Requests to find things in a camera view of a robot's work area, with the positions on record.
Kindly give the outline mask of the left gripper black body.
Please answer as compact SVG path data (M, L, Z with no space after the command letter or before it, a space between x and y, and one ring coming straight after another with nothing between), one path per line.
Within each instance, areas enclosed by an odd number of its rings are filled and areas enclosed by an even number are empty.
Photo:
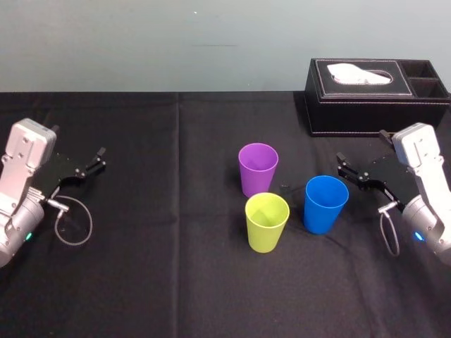
M85 179L82 166L64 154L54 154L34 175L31 187L49 199L65 184L77 184Z

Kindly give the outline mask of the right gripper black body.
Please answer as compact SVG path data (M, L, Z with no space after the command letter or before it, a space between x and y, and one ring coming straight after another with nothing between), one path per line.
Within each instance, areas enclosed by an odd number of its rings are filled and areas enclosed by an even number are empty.
M390 201L396 201L400 212L419 195L413 174L398 161L395 154L372 160L367 173L367 187L382 192Z

